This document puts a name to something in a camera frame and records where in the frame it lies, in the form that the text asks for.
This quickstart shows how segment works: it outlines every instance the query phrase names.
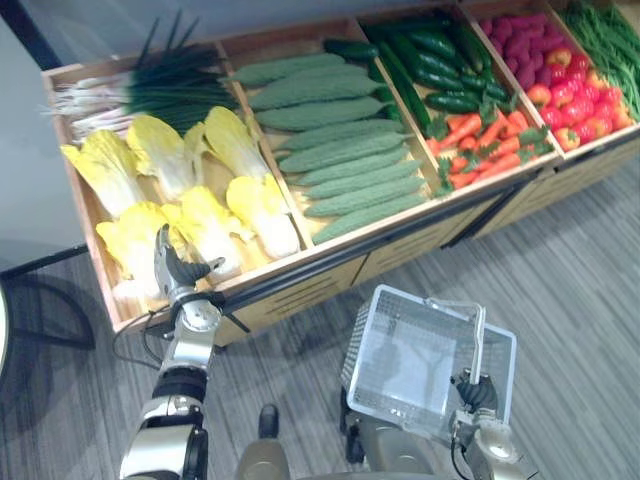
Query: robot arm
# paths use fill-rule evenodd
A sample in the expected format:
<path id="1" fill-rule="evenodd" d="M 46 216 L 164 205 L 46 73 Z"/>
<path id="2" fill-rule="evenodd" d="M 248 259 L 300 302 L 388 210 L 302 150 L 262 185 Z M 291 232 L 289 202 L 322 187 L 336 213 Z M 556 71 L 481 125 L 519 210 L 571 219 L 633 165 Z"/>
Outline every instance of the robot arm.
<path id="1" fill-rule="evenodd" d="M 202 402 L 222 314 L 195 293 L 196 281 L 209 273 L 209 265 L 181 261 L 169 242 L 168 225 L 158 231 L 154 268 L 169 299 L 175 333 L 122 460 L 120 479 L 206 480 L 208 434 L 202 427 Z"/>

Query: wooden crate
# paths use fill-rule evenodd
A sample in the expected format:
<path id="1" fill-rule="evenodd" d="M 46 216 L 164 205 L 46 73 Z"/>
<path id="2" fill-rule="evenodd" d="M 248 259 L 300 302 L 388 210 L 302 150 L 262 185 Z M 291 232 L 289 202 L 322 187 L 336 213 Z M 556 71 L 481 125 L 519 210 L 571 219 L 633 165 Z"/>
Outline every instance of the wooden crate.
<path id="1" fill-rule="evenodd" d="M 369 254 L 354 284 L 367 281 L 381 273 L 396 268 L 434 248 L 444 245 L 458 235 L 471 221 L 489 208 L 499 196 L 485 200 L 442 222 L 400 238 Z"/>
<path id="2" fill-rule="evenodd" d="M 640 136 L 562 170 L 551 169 L 525 186 L 475 236 L 481 237 L 587 188 L 640 156 Z"/>
<path id="3" fill-rule="evenodd" d="M 224 62 L 223 67 L 226 69 L 226 73 L 230 74 L 233 71 L 233 68 L 237 66 L 234 64 L 234 61 L 237 62 L 240 59 L 242 52 L 255 51 L 258 55 L 265 55 L 264 52 L 258 53 L 262 52 L 262 50 L 264 49 L 265 52 L 282 51 L 290 53 L 300 53 L 301 48 L 308 48 L 309 40 L 315 42 L 315 47 L 313 48 L 317 49 L 319 41 L 326 36 L 339 36 L 344 38 L 360 39 L 364 38 L 362 32 L 359 29 L 359 26 L 357 25 L 357 22 L 354 19 L 339 19 L 332 22 L 297 26 L 272 32 L 261 32 L 212 40 L 207 44 L 212 48 L 218 48 L 221 56 L 228 54 L 228 61 Z M 127 71 L 131 69 L 134 63 L 135 59 L 126 58 L 120 60 L 112 60 L 99 65 L 77 64 L 51 70 L 45 72 L 43 75 L 45 87 L 49 92 L 52 92 L 61 85 L 69 84 L 80 79 Z M 246 102 L 245 92 L 238 84 L 235 84 L 233 82 L 232 88 L 233 93 L 238 97 L 240 101 L 243 113 L 250 117 L 252 112 Z M 396 95 L 396 98 L 399 98 L 395 89 L 392 86 L 391 88 Z M 415 125 L 412 123 L 413 121 L 410 118 L 410 115 L 403 106 L 401 107 L 401 111 L 403 113 L 408 131 L 415 131 Z M 72 138 L 70 135 L 69 126 L 67 124 L 67 119 L 60 116 L 55 116 L 53 118 L 53 122 L 59 142 L 61 144 L 70 143 Z M 265 160 L 274 171 L 275 177 L 278 179 L 285 199 L 288 201 L 289 207 L 292 212 L 292 219 L 301 237 L 302 250 L 297 254 L 291 255 L 290 257 L 277 261 L 269 261 L 264 257 L 264 255 L 261 254 L 258 245 L 253 245 L 253 248 L 247 248 L 239 245 L 241 248 L 243 248 L 243 257 L 245 260 L 245 267 L 241 275 L 226 280 L 217 285 L 209 285 L 206 282 L 199 283 L 199 288 L 213 288 L 216 291 L 223 293 L 227 298 L 232 298 L 234 295 L 242 292 L 247 288 L 259 286 L 267 280 L 277 278 L 285 272 L 295 271 L 302 266 L 315 264 L 314 262 L 325 258 L 327 255 L 339 252 L 347 247 L 359 245 L 360 243 L 365 242 L 366 240 L 371 239 L 372 237 L 375 237 L 380 233 L 398 228 L 406 222 L 411 222 L 425 216 L 438 214 L 438 212 L 447 210 L 452 206 L 468 201 L 468 199 L 471 197 L 475 198 L 474 196 L 479 196 L 480 198 L 482 197 L 483 192 L 487 191 L 487 189 L 499 190 L 503 187 L 508 188 L 508 185 L 511 182 L 511 175 L 501 175 L 497 176 L 495 179 L 491 179 L 490 181 L 476 185 L 473 188 L 468 189 L 467 191 L 455 192 L 445 198 L 425 199 L 425 203 L 420 206 L 386 218 L 382 221 L 376 222 L 372 225 L 361 228 L 357 231 L 351 232 L 340 238 L 336 238 L 332 241 L 326 242 L 322 245 L 314 246 L 310 241 L 310 230 L 308 223 L 306 219 L 304 219 L 300 214 L 301 207 L 299 206 L 298 201 L 292 195 L 291 191 L 289 191 L 286 183 L 282 181 L 282 176 L 277 170 L 277 165 L 271 151 L 268 135 L 264 135 L 264 132 L 262 133 L 263 136 L 260 138 L 260 147 L 262 149 Z M 437 186 L 438 178 L 437 171 L 435 169 L 435 161 L 427 151 L 423 139 L 416 135 L 409 141 L 409 145 L 411 155 L 423 162 L 423 168 L 421 169 L 421 171 L 422 175 L 427 179 L 429 187 L 433 188 L 434 185 Z M 66 160 L 65 164 L 69 175 L 71 188 L 73 190 L 74 199 L 80 214 L 82 227 L 85 232 L 91 259 L 95 266 L 105 304 L 109 312 L 113 329 L 118 331 L 124 328 L 124 326 L 127 325 L 131 321 L 131 319 L 143 315 L 149 309 L 157 309 L 161 307 L 165 302 L 152 301 L 146 298 L 122 300 L 116 299 L 114 297 L 113 287 L 121 280 L 121 274 L 118 266 L 107 253 L 102 240 L 95 233 L 95 225 L 100 221 L 108 220 L 109 216 L 101 206 L 98 198 L 95 196 L 91 188 L 86 184 L 86 182 L 77 174 L 75 169 L 68 162 L 66 162 Z M 209 178 L 218 178 L 220 176 L 223 176 L 223 169 L 221 170 L 219 167 L 210 166 L 207 168 L 207 176 Z M 535 165 L 528 165 L 519 173 L 530 171 L 534 168 L 536 168 Z M 143 184 L 143 188 L 145 189 L 146 193 L 149 195 L 149 199 L 159 202 L 162 200 L 158 197 L 158 189 L 156 188 L 156 185 L 154 185 L 153 181 L 142 181 L 141 183 Z M 219 198 L 223 198 L 220 196 L 220 190 L 224 189 L 224 182 L 222 182 L 222 185 L 214 183 L 210 184 L 210 186 L 214 189 L 214 191 L 216 191 Z M 474 214 L 472 214 L 471 212 L 472 210 L 469 210 L 469 214 L 458 215 L 454 219 L 444 219 L 444 221 L 447 222 L 446 230 L 461 231 L 468 222 L 474 220 L 474 218 L 472 218 L 474 217 Z M 445 238 L 445 236 L 443 236 L 442 238 L 438 238 L 438 241 L 432 242 L 428 246 L 435 248 L 438 246 L 438 244 L 442 244 L 446 240 L 447 239 Z M 333 278 L 336 280 L 331 283 L 332 287 L 329 289 L 332 294 L 338 293 L 340 289 L 347 288 L 353 280 L 353 276 L 349 278 L 349 275 L 350 273 L 354 273 L 355 275 L 354 266 L 358 264 L 358 260 L 356 257 L 349 260 L 350 261 L 345 264 L 344 267 L 336 269 L 335 273 L 327 274 L 328 277 L 325 276 L 326 278 Z M 339 281 L 336 277 L 334 277 L 334 275 L 337 275 L 338 273 L 340 274 Z M 325 277 L 321 278 L 325 279 L 324 281 L 329 283 L 329 280 L 327 280 Z M 293 290 L 290 292 L 288 290 L 284 290 L 284 292 L 288 292 L 282 293 L 285 296 L 295 293 L 295 291 Z M 305 306 L 310 305 L 309 302 L 311 302 L 311 300 L 308 300 L 301 301 L 300 303 L 296 304 L 279 306 L 279 302 L 281 301 L 279 300 L 280 296 L 276 295 L 278 295 L 277 291 L 273 292 L 270 296 L 261 299 L 254 305 L 245 305 L 236 312 L 239 316 L 238 318 L 242 318 L 243 320 L 241 320 L 241 322 L 246 322 L 247 325 L 252 326 L 254 326 L 254 321 L 250 320 L 249 317 L 255 318 L 255 321 L 258 322 L 257 325 L 259 327 L 260 325 L 266 325 L 268 323 L 276 321 L 280 317 L 287 316 L 297 309 L 305 308 Z M 262 314 L 265 314 L 264 318 L 260 319 L 260 316 Z M 166 315 L 160 315 L 157 317 L 157 319 L 154 320 L 162 321 L 165 319 Z M 230 320 L 225 320 L 218 336 L 218 343 L 220 345 L 224 345 L 226 343 L 229 343 L 230 341 L 240 338 L 244 334 L 245 332 L 242 328 L 239 328 Z"/>
<path id="4" fill-rule="evenodd" d="M 562 6 L 566 2 L 564 0 L 558 0 L 554 5 L 557 8 L 562 8 Z M 528 13 L 545 13 L 549 20 L 556 26 L 558 29 L 564 34 L 567 41 L 578 51 L 588 55 L 580 43 L 573 36 L 571 31 L 564 24 L 562 19 L 558 16 L 556 11 L 551 7 L 551 5 L 544 0 L 511 0 L 509 2 L 505 2 L 503 0 L 490 0 L 490 1 L 475 1 L 468 4 L 465 4 L 461 7 L 461 11 L 468 18 L 471 27 L 474 29 L 484 46 L 489 50 L 489 53 L 494 59 L 494 62 L 497 63 L 500 67 L 500 70 L 504 73 L 504 78 L 507 82 L 511 84 L 514 89 L 522 90 L 518 80 L 511 73 L 506 63 L 495 49 L 489 38 L 485 35 L 478 24 L 479 20 L 483 20 L 486 18 L 493 18 L 501 15 L 526 15 Z M 522 101 L 527 106 L 527 109 L 530 111 L 531 115 L 534 117 L 536 124 L 543 125 L 544 122 L 540 113 L 535 108 L 531 100 L 523 93 Z M 640 123 L 636 123 L 622 130 L 618 130 L 606 137 L 602 137 L 600 139 L 589 142 L 586 145 L 581 145 L 580 147 L 571 150 L 569 152 L 565 152 L 562 150 L 560 145 L 558 144 L 555 137 L 550 135 L 553 138 L 553 143 L 556 147 L 556 150 L 559 151 L 562 155 L 562 158 L 566 161 L 573 160 L 579 158 L 594 149 L 597 149 L 603 145 L 606 145 L 610 142 L 615 142 L 620 139 L 631 139 L 634 137 L 636 132 L 640 130 Z"/>

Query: produce display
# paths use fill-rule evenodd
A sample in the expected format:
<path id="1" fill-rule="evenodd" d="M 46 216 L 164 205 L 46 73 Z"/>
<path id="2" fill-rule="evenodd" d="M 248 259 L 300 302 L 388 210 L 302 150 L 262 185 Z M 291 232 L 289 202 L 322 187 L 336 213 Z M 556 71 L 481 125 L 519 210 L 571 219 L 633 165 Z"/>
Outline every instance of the produce display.
<path id="1" fill-rule="evenodd" d="M 398 93 L 438 158 L 446 194 L 551 151 L 496 80 L 473 30 L 447 12 L 364 25 Z"/>
<path id="2" fill-rule="evenodd" d="M 152 56 L 149 45 L 156 20 L 133 70 L 99 78 L 85 78 L 53 92 L 52 113 L 70 118 L 75 143 L 82 144 L 96 130 L 124 136 L 137 114 L 169 124 L 180 135 L 204 120 L 214 105 L 237 107 L 221 82 L 215 49 L 186 46 L 197 22 L 174 42 L 180 22 L 173 23 L 166 48 Z"/>
<path id="3" fill-rule="evenodd" d="M 249 90 L 267 137 L 285 137 L 272 148 L 286 182 L 302 192 L 310 225 L 319 225 L 315 243 L 424 202 L 425 183 L 375 65 L 378 49 L 333 38 L 323 47 L 246 65 L 231 77 Z"/>
<path id="4" fill-rule="evenodd" d="M 158 229 L 171 226 L 172 243 L 181 256 L 214 267 L 221 281 L 242 272 L 243 258 L 231 235 L 242 242 L 257 236 L 272 259 L 300 248 L 297 232 L 273 174 L 247 126 L 225 107 L 214 107 L 204 122 L 180 136 L 162 120 L 136 115 L 126 142 L 110 130 L 97 130 L 78 148 L 63 154 L 94 189 L 111 221 L 96 225 L 123 277 L 119 297 L 156 297 L 153 252 Z M 232 173 L 224 203 L 205 186 L 206 158 Z M 162 203 L 145 198 L 138 175 L 154 176 Z M 218 257 L 225 262 L 218 265 Z"/>
<path id="5" fill-rule="evenodd" d="M 546 14 L 484 19 L 480 26 L 565 152 L 634 123 L 621 89 Z M 617 49 L 600 45 L 601 55 Z M 623 63 L 618 65 L 626 71 Z M 604 67 L 612 71 L 608 63 Z M 637 84 L 633 90 L 630 98 L 637 101 Z"/>

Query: floor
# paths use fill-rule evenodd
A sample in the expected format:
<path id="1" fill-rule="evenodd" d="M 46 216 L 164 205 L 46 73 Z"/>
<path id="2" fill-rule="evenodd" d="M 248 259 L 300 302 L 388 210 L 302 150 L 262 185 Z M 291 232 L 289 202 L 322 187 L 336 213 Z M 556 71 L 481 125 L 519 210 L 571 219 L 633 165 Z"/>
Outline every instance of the floor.
<path id="1" fill-rule="evenodd" d="M 233 477 L 266 402 L 281 408 L 294 476 L 348 468 L 337 430 L 338 376 L 355 313 L 379 283 L 476 300 L 491 323 L 516 333 L 511 425 L 538 480 L 640 478 L 639 247 L 634 161 L 515 225 L 424 255 L 229 346 L 216 358 L 208 388 L 210 478 Z M 16 342 L 0 394 L 0 478 L 115 478 L 155 373 L 112 356 L 87 255 L 18 280 L 70 293 L 90 318 L 97 348 Z M 16 282 L 7 288 L 18 322 L 51 331 L 74 323 L 49 293 Z M 143 355 L 137 335 L 123 347 Z M 453 478 L 442 451 L 430 454 Z"/>

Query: black cable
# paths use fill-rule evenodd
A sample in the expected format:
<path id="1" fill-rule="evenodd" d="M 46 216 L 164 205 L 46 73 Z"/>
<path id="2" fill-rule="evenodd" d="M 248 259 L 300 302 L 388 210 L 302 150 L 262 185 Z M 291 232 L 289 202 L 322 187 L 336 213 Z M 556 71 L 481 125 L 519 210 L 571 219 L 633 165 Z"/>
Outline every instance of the black cable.
<path id="1" fill-rule="evenodd" d="M 158 365 L 162 365 L 162 358 L 159 355 L 157 355 L 153 350 L 151 350 L 151 347 L 149 346 L 148 331 L 149 331 L 149 324 L 151 323 L 152 319 L 153 319 L 153 315 L 149 315 L 149 318 L 147 318 L 144 322 L 144 327 L 142 328 L 142 346 L 144 347 L 144 351 L 147 352 L 147 355 L 149 355 L 156 362 L 158 362 Z"/>
<path id="2" fill-rule="evenodd" d="M 462 480 L 471 480 L 470 478 L 465 477 L 460 471 L 460 469 L 458 468 L 458 465 L 456 464 L 456 456 L 454 455 L 455 449 L 456 449 L 456 439 L 455 437 L 451 437 L 451 463 L 453 464 L 453 468 L 455 468 L 456 473 Z"/>
<path id="3" fill-rule="evenodd" d="M 134 324 L 138 323 L 140 320 L 142 320 L 146 315 L 148 315 L 150 318 L 153 318 L 155 315 L 157 315 L 158 313 L 162 313 L 166 310 L 168 310 L 169 306 L 165 305 L 164 307 L 162 307 L 159 310 L 149 310 L 149 312 L 147 313 L 143 313 L 142 315 L 133 318 L 129 321 L 129 323 L 127 323 L 122 330 L 120 330 L 119 332 L 117 332 L 114 336 L 113 336 L 113 340 L 111 341 L 111 351 L 113 352 L 113 355 L 120 359 L 120 360 L 124 360 L 125 362 L 131 362 L 131 363 L 137 363 L 138 365 L 143 365 L 145 367 L 149 367 L 152 368 L 154 370 L 160 370 L 160 367 L 158 367 L 157 365 L 153 365 L 152 363 L 149 362 L 145 362 L 144 360 L 139 360 L 137 358 L 131 358 L 131 357 L 126 357 L 124 355 L 121 355 L 118 353 L 118 351 L 116 350 L 116 345 L 118 343 L 118 339 L 122 336 L 123 333 L 125 333 L 129 328 L 131 328 Z"/>

